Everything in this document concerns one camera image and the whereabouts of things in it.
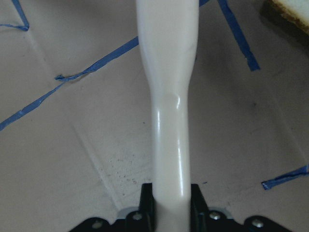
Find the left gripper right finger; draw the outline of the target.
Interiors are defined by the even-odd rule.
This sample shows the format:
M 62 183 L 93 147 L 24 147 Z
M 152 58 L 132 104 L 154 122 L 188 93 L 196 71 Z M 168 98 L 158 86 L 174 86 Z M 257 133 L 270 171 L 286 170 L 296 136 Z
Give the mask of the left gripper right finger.
M 206 232 L 208 206 L 198 184 L 191 185 L 191 232 Z

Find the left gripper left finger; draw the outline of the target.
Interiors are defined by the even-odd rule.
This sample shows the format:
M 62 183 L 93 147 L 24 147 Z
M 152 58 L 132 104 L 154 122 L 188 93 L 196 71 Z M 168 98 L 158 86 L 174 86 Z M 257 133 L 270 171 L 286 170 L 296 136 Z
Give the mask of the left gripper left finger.
M 156 209 L 152 183 L 142 184 L 139 212 L 142 215 L 140 232 L 154 232 L 156 230 Z

